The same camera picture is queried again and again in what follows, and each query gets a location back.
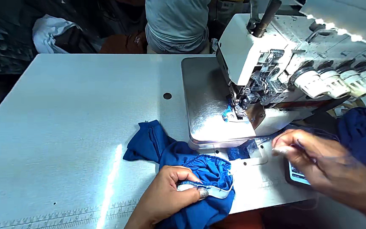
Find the hand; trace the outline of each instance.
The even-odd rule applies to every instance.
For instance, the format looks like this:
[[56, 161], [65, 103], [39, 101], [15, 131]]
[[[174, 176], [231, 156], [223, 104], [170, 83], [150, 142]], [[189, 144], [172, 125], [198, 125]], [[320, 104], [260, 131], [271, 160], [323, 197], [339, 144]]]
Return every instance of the hand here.
[[208, 196], [205, 189], [191, 188], [177, 191], [176, 182], [179, 180], [201, 182], [189, 168], [163, 166], [142, 195], [125, 229], [152, 228], [154, 224], [170, 217], [180, 209]]
[[272, 148], [284, 154], [314, 189], [366, 213], [366, 167], [337, 141], [287, 130], [273, 139]]

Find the table hole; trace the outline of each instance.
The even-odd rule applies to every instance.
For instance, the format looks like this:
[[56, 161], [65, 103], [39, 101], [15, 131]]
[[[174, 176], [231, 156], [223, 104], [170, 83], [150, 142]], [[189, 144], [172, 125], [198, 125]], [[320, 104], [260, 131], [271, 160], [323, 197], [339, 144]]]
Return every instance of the table hole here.
[[163, 98], [164, 98], [164, 99], [171, 99], [171, 98], [172, 98], [172, 94], [170, 94], [170, 93], [165, 93], [165, 94], [163, 94]]

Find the stainless steel plate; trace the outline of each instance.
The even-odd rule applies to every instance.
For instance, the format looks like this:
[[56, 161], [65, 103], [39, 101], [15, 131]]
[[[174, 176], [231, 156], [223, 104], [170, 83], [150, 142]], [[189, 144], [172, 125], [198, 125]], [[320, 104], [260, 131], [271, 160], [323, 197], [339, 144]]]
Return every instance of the stainless steel plate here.
[[182, 60], [190, 142], [193, 149], [236, 147], [255, 137], [249, 121], [225, 122], [228, 86], [216, 57]]

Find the person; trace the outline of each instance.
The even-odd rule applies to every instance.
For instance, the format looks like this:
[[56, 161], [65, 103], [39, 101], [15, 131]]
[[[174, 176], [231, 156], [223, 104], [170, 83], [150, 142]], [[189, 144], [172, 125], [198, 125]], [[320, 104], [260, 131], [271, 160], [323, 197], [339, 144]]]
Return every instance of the person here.
[[210, 54], [211, 0], [146, 0], [148, 54]]
[[[294, 147], [302, 145], [304, 150]], [[272, 140], [274, 155], [283, 154], [312, 187], [366, 215], [366, 167], [337, 141], [303, 130], [287, 130]], [[199, 181], [189, 168], [164, 166], [135, 207], [125, 228], [152, 228], [161, 220], [208, 195], [192, 188], [179, 192], [178, 180]]]

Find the mobile phone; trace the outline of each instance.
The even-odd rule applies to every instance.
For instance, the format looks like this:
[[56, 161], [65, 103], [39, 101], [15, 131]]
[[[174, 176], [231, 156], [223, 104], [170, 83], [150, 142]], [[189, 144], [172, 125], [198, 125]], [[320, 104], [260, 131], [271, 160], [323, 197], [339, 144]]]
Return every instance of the mobile phone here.
[[285, 179], [291, 185], [311, 189], [311, 185], [305, 175], [297, 170], [286, 158], [284, 160]]

